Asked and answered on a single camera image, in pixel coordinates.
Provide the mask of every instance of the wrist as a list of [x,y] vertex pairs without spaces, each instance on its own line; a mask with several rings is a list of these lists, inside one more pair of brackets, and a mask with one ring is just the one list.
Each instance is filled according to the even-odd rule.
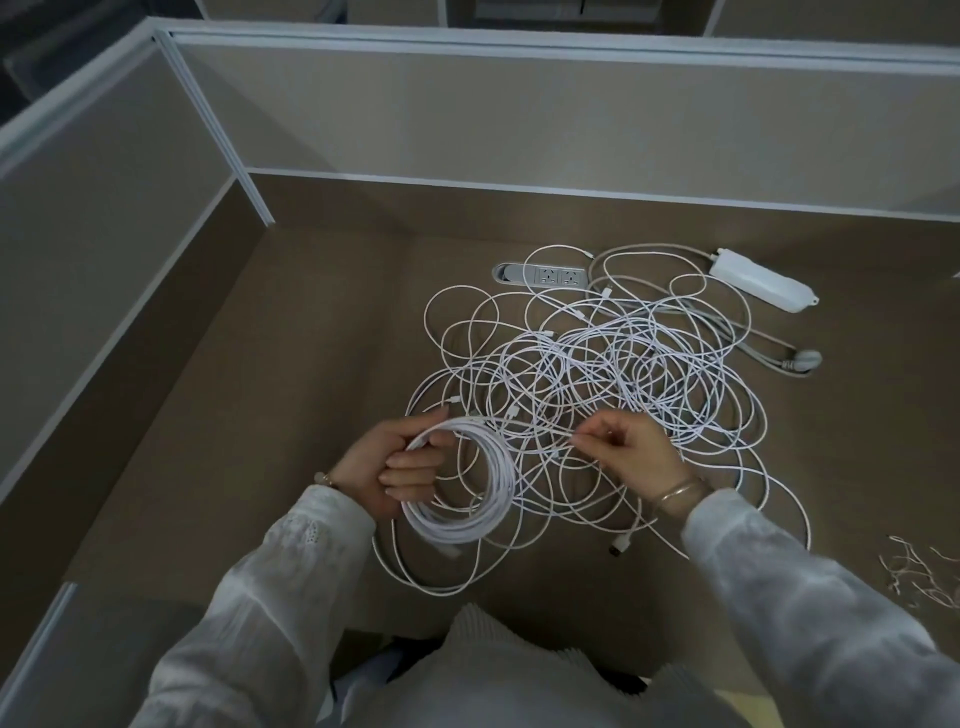
[[713,494],[710,484],[698,475],[678,483],[671,490],[654,501],[654,515],[658,512],[686,523],[687,517],[700,503]]
[[375,519],[375,515],[372,510],[372,505],[369,503],[370,498],[368,497],[368,490],[366,488],[359,488],[349,483],[342,483],[336,480],[336,468],[330,471],[330,474],[327,473],[316,473],[314,475],[313,481],[316,485],[324,485],[327,488],[332,488],[335,491],[347,496],[354,503],[363,508],[372,518]]

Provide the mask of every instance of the gold bracelet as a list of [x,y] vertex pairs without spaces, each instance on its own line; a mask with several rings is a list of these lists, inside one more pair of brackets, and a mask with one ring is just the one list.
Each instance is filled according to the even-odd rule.
[[673,496],[678,496],[681,493],[686,493],[688,490],[690,490],[691,488],[697,485],[703,485],[709,491],[713,490],[713,488],[710,487],[710,484],[706,481],[705,478],[702,478],[699,475],[692,475],[686,480],[680,481],[677,485],[675,485],[673,488],[668,490],[666,493],[664,493],[662,496],[660,496],[654,501],[653,515],[656,516],[657,512],[660,510],[660,507],[663,506],[663,504],[669,499],[671,499]]

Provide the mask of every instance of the electrical outlet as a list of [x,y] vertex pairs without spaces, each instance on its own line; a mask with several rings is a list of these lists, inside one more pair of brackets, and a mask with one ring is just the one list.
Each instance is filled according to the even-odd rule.
[[542,285],[557,285],[557,269],[538,268],[537,282],[541,283]]
[[574,288],[585,288],[585,281],[582,280],[582,268],[561,268],[560,285],[569,285]]

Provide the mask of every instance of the plug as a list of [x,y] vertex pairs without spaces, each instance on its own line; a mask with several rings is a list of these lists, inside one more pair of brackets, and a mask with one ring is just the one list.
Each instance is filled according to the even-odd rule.
[[780,368],[786,372],[796,372],[805,374],[812,372],[824,361],[824,356],[815,349],[801,349],[793,355],[792,359],[785,359],[780,363]]
[[610,552],[610,556],[619,556],[628,548],[630,548],[630,534],[621,533],[619,536],[613,539],[613,543],[610,544],[608,551]]

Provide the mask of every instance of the white sleeve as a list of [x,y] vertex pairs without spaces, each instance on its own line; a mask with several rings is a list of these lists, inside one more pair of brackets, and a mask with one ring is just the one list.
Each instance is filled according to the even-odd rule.
[[135,728],[312,725],[373,520],[312,486],[154,670]]
[[807,553],[736,491],[693,510],[684,544],[761,677],[804,696],[831,725],[957,725],[960,666],[920,623]]

